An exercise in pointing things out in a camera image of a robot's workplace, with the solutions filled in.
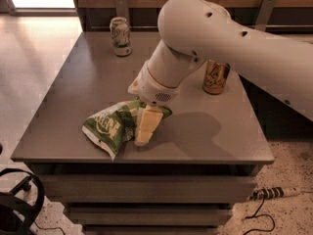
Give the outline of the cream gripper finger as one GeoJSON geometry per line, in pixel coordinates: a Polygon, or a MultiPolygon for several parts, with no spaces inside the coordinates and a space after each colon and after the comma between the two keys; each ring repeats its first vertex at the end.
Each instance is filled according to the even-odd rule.
{"type": "Polygon", "coordinates": [[[147,105],[145,108],[139,109],[135,129],[136,146],[145,146],[149,143],[162,117],[163,113],[160,107],[147,105]]]}

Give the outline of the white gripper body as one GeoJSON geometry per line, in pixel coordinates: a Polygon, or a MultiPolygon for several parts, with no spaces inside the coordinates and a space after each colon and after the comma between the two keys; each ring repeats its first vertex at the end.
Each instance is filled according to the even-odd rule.
{"type": "Polygon", "coordinates": [[[130,94],[137,95],[147,105],[167,106],[178,95],[179,88],[169,88],[158,83],[151,75],[148,62],[145,62],[136,78],[128,86],[130,94]]]}

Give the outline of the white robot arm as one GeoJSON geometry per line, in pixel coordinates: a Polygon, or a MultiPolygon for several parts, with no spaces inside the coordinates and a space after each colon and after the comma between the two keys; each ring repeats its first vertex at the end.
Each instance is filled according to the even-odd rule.
{"type": "Polygon", "coordinates": [[[312,44],[240,25],[205,0],[168,0],[157,27],[160,42],[128,87],[147,105],[168,105],[182,81],[212,60],[313,119],[312,44]]]}

